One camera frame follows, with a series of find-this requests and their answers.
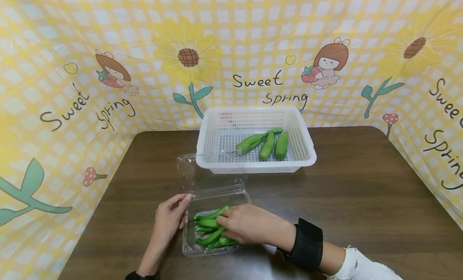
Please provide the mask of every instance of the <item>cartoon girl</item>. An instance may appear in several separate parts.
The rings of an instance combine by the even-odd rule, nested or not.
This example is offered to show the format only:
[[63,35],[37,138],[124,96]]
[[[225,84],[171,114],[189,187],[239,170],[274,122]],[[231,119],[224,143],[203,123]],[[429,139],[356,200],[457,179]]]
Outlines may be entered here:
[[102,53],[97,49],[95,57],[103,69],[103,71],[97,71],[100,82],[109,87],[119,88],[130,96],[138,94],[138,88],[130,84],[131,78],[127,70],[114,60],[110,52]]
[[350,40],[336,38],[320,49],[313,61],[313,66],[305,67],[301,74],[302,81],[314,86],[315,89],[325,89],[334,85],[341,78],[334,71],[342,70],[347,63]]

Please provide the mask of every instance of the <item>container lid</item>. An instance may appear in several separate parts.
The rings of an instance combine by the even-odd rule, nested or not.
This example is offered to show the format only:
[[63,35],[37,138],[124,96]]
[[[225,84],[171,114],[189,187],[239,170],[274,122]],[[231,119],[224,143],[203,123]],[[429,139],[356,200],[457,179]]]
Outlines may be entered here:
[[[232,173],[219,173],[213,162],[230,162]],[[246,173],[243,155],[235,150],[220,150],[207,154],[185,154],[177,158],[177,169],[183,192],[198,197],[230,194],[244,189]]]

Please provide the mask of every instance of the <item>white sleeve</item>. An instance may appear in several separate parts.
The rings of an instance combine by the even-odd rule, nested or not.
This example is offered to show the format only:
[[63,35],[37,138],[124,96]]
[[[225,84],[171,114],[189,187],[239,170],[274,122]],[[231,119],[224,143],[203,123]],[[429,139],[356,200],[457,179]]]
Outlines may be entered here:
[[387,266],[366,258],[359,250],[348,247],[346,257],[338,273],[329,280],[403,280]]

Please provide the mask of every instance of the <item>woman's right hand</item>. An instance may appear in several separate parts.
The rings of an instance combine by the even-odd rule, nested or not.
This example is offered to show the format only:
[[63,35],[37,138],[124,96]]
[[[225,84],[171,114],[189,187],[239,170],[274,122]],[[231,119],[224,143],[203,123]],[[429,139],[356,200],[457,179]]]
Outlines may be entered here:
[[290,252],[296,238],[292,223],[252,204],[224,210],[217,217],[217,224],[227,229],[223,236],[241,244],[269,244]]

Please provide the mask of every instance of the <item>fabric wall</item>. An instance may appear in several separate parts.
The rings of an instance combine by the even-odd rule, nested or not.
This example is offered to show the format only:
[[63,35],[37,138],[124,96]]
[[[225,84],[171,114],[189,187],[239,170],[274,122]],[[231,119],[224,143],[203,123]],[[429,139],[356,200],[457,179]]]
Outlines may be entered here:
[[57,279],[133,137],[213,106],[379,128],[463,228],[462,2],[0,0],[0,278]]

